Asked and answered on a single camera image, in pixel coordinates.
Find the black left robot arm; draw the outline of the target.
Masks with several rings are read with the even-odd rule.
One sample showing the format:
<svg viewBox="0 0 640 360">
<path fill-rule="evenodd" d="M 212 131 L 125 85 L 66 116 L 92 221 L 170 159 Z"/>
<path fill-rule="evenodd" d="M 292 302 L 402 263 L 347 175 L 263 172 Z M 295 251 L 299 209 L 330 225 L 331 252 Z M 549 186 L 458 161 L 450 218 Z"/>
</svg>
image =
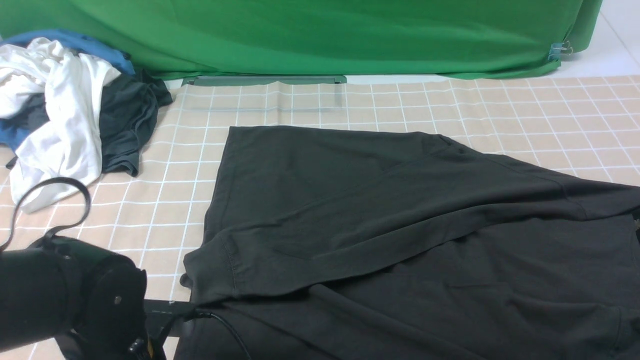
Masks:
<svg viewBox="0 0 640 360">
<path fill-rule="evenodd" d="M 67 360 L 164 360 L 146 326 L 146 271 L 68 237 L 1 251 L 2 352 L 55 339 Z"/>
</svg>

